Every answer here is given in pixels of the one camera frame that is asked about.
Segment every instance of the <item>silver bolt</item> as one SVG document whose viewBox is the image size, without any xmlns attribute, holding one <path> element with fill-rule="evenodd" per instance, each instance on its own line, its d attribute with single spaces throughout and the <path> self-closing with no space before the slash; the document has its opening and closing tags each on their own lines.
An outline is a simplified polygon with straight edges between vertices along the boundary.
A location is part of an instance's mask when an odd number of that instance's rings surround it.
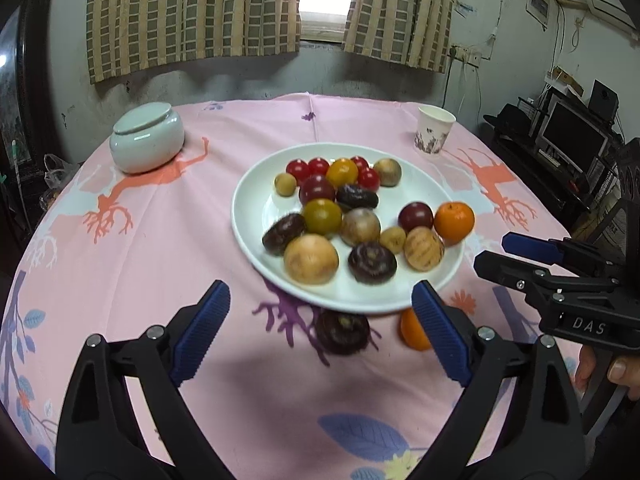
<svg viewBox="0 0 640 480">
<path fill-rule="evenodd" d="M 478 329 L 478 335 L 480 339 L 484 339 L 485 341 L 491 341 L 495 337 L 494 329 L 489 326 L 481 326 Z"/>
<path fill-rule="evenodd" d="M 553 336 L 545 334 L 540 338 L 540 344 L 546 348 L 552 348 L 556 346 L 556 340 Z"/>
<path fill-rule="evenodd" d="M 100 334 L 91 334 L 86 339 L 86 345 L 90 346 L 91 348 L 95 348 L 100 344 L 100 341 L 102 341 L 102 338 L 100 337 Z"/>
<path fill-rule="evenodd" d="M 164 326 L 162 325 L 153 325 L 146 329 L 146 336 L 149 339 L 158 339 L 162 337 L 164 334 Z"/>
</svg>

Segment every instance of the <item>window sill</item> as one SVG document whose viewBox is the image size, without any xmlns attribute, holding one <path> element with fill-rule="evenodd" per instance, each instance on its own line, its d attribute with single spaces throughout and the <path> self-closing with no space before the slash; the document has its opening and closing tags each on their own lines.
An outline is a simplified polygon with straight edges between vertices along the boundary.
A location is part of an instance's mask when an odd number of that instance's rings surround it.
<svg viewBox="0 0 640 480">
<path fill-rule="evenodd" d="M 324 12 L 300 12 L 302 20 L 301 40 L 342 43 L 347 17 L 343 14 Z"/>
</svg>

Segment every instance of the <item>potato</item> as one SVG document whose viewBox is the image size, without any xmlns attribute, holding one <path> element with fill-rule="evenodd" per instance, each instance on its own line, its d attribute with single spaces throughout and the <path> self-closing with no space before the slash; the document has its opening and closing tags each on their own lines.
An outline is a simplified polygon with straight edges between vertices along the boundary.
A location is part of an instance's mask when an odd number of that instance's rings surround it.
<svg viewBox="0 0 640 480">
<path fill-rule="evenodd" d="M 440 237 L 427 227 L 417 227 L 406 237 L 404 257 L 415 270 L 426 272 L 440 263 L 444 244 Z"/>
<path fill-rule="evenodd" d="M 296 178 L 289 173 L 279 173 L 276 175 L 273 185 L 276 188 L 276 193 L 280 196 L 292 196 L 298 187 Z"/>
<path fill-rule="evenodd" d="M 380 186 L 395 187 L 402 178 L 402 167 L 392 158 L 381 158 L 373 165 L 380 177 Z"/>
<path fill-rule="evenodd" d="M 284 251 L 284 268 L 292 280 L 305 285 L 322 285 L 338 270 L 338 253 L 326 238 L 303 235 Z"/>
<path fill-rule="evenodd" d="M 404 248 L 406 233 L 401 227 L 390 227 L 382 231 L 380 245 L 389 249 L 393 254 L 400 254 Z"/>
<path fill-rule="evenodd" d="M 380 220 L 369 209 L 358 208 L 342 217 L 340 238 L 350 247 L 364 242 L 377 242 L 380 236 Z"/>
</svg>

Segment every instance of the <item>plastic bag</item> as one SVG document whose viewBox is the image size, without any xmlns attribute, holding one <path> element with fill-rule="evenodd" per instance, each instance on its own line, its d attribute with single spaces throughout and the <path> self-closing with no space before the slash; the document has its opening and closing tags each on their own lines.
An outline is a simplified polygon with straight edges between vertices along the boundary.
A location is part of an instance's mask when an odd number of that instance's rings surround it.
<svg viewBox="0 0 640 480">
<path fill-rule="evenodd" d="M 60 157 L 47 153 L 44 156 L 44 167 L 47 170 L 44 174 L 44 181 L 49 189 L 40 197 L 40 207 L 43 211 L 48 211 L 58 195 L 76 175 L 80 164 L 69 164 Z"/>
</svg>

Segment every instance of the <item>plate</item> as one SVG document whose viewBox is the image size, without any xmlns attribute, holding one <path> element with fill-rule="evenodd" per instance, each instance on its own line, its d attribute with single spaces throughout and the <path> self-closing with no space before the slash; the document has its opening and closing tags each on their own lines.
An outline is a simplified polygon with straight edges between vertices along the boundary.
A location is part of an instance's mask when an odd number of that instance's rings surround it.
<svg viewBox="0 0 640 480">
<path fill-rule="evenodd" d="M 396 275 L 382 285 L 364 285 L 351 275 L 347 257 L 351 248 L 332 238 L 338 251 L 340 266 L 334 278 L 325 285 L 303 285 L 294 282 L 284 269 L 282 257 L 271 256 L 262 246 L 262 236 L 280 218 L 291 212 L 302 210 L 298 192 L 292 197 L 281 197 L 274 189 L 273 180 L 283 173 L 287 164 L 296 158 L 311 160 L 321 156 L 329 162 L 341 157 L 359 155 L 374 164 L 380 158 L 391 157 L 402 166 L 402 179 L 396 187 L 381 187 L 378 191 L 380 203 L 374 210 L 382 229 L 397 225 L 398 213 L 409 202 L 427 203 L 435 212 L 451 197 L 429 175 L 413 164 L 389 153 L 364 146 L 319 142 L 301 144 L 287 148 L 261 160 L 247 171 L 234 192 L 231 203 L 231 225 L 242 252 L 254 267 L 271 283 L 282 290 L 308 301 L 340 312 L 354 314 L 387 314 L 406 309 L 411 305 L 411 293 L 420 280 L 429 280 L 440 290 L 458 270 L 464 252 L 464 242 L 445 249 L 442 261 L 429 272 L 413 270 L 401 254 L 398 255 Z"/>
</svg>

